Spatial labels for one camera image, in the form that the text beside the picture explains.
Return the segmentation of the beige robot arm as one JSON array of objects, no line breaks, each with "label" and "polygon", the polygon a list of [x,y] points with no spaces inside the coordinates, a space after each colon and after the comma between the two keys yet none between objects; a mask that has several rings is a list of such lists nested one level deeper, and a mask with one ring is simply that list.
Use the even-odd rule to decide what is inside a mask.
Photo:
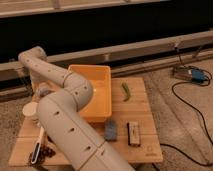
[{"label": "beige robot arm", "polygon": [[38,119],[75,171],[135,171],[79,114],[93,96],[84,76],[46,61],[41,47],[21,52],[19,61],[37,80],[46,78],[60,89],[46,95],[36,110]]}]

